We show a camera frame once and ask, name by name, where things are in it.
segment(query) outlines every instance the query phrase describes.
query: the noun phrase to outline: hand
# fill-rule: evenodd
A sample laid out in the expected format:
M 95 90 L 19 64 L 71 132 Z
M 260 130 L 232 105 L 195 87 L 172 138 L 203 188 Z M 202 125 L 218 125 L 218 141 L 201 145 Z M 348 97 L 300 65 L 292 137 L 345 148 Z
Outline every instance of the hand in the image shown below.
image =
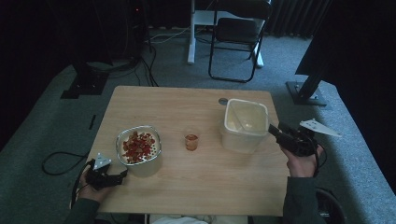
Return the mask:
M 317 168 L 317 160 L 315 155 L 309 157 L 298 157 L 289 152 L 287 149 L 280 147 L 280 149 L 288 157 L 288 168 L 291 177 L 312 177 Z M 323 152 L 323 147 L 318 146 L 318 155 Z
M 87 180 L 86 180 L 87 173 L 88 173 L 88 171 L 85 171 L 82 174 L 81 178 L 79 179 L 79 182 L 81 183 L 82 188 L 78 192 L 78 197 L 85 198 L 85 199 L 91 199 L 91 200 L 101 203 L 105 199 L 105 197 L 111 192 L 111 190 L 113 190 L 114 187 L 103 188 L 103 189 L 97 190 L 93 186 L 87 185 Z

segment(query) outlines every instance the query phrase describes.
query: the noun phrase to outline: table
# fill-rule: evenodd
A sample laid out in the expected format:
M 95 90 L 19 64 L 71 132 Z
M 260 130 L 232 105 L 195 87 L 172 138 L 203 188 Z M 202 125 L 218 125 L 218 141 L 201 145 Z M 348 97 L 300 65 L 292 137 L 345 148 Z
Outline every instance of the table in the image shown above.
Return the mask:
M 191 0 L 191 27 L 190 27 L 190 46 L 189 46 L 189 57 L 187 60 L 188 64 L 195 63 L 195 25 L 213 25 L 214 12 L 210 10 L 195 10 L 195 0 Z M 220 11 L 218 18 L 237 18 L 233 14 L 228 12 Z M 258 23 L 263 26 L 264 21 L 258 21 Z M 262 55 L 259 53 L 257 59 L 257 67 L 263 67 L 264 63 L 262 61 Z
M 98 152 L 113 160 L 108 173 L 125 170 L 116 156 L 119 133 L 152 125 L 161 137 L 163 166 L 149 177 L 131 172 L 100 207 L 101 212 L 282 216 L 289 170 L 287 158 L 268 134 L 254 154 L 221 145 L 219 123 L 225 105 L 219 98 L 237 98 L 268 107 L 278 119 L 270 92 L 156 87 L 117 87 L 92 145 L 88 160 Z M 188 151 L 182 130 L 201 130 L 199 146 Z

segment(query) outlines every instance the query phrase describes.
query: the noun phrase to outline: dark background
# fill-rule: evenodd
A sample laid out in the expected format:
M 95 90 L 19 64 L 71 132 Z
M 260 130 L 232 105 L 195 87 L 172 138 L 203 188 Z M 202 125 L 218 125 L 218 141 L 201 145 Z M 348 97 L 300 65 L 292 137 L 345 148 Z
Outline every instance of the dark background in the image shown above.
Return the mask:
M 69 7 L 56 11 L 53 5 L 56 2 L 60 4 L 57 6 Z M 111 58 L 138 56 L 138 45 L 134 43 L 146 38 L 141 30 L 142 11 L 130 11 L 128 18 L 137 27 L 132 30 L 130 40 L 130 48 L 137 50 L 132 50 L 132 55 L 125 55 L 124 49 L 117 46 L 124 36 L 125 18 L 117 17 L 120 13 L 116 12 L 128 8 L 123 5 L 126 3 L 140 8 L 140 2 L 120 1 L 121 5 L 111 6 L 104 2 L 108 1 L 96 1 L 95 12 L 92 1 L 2 1 L 0 148 L 21 125 L 52 78 L 73 61 L 71 55 L 77 54 L 82 61 L 104 63 L 111 63 Z M 190 2 L 148 1 L 148 23 L 154 27 L 188 27 Z M 197 7 L 205 8 L 210 1 L 197 2 Z M 97 20 L 95 13 L 101 15 L 103 23 Z M 64 17 L 59 15 L 69 15 L 69 21 L 62 22 Z M 333 0 L 297 70 L 297 74 L 321 75 L 336 86 L 394 189 L 395 15 L 395 3 L 390 0 Z M 112 24 L 106 19 L 118 22 Z

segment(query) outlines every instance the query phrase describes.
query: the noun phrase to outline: chair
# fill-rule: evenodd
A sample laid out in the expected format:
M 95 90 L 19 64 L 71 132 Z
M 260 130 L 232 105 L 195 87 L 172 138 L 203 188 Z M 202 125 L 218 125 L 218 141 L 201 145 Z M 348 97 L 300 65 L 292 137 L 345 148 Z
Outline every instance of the chair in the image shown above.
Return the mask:
M 262 46 L 262 37 L 265 23 L 268 21 L 272 7 L 271 0 L 214 0 L 214 20 L 212 41 L 210 46 L 209 59 L 209 75 L 214 79 L 235 81 L 246 83 L 253 79 L 254 72 L 257 66 L 260 48 Z M 236 18 L 219 18 L 219 12 L 225 11 L 233 14 Z M 215 41 L 227 42 L 229 44 L 236 44 L 249 46 L 250 49 L 241 48 L 223 48 L 215 46 Z M 253 57 L 253 69 L 250 78 L 248 79 L 234 79 L 228 77 L 215 77 L 212 75 L 212 61 L 214 49 L 231 49 L 248 51 L 248 60 Z

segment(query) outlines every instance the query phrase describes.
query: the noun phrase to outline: plastic container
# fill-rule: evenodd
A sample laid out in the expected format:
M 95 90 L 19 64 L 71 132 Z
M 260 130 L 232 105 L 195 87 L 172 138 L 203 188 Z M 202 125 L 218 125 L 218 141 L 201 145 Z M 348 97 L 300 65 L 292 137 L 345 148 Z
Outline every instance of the plastic container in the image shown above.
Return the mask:
M 268 134 L 269 119 L 265 105 L 231 99 L 220 126 L 222 145 L 241 153 L 253 153 Z

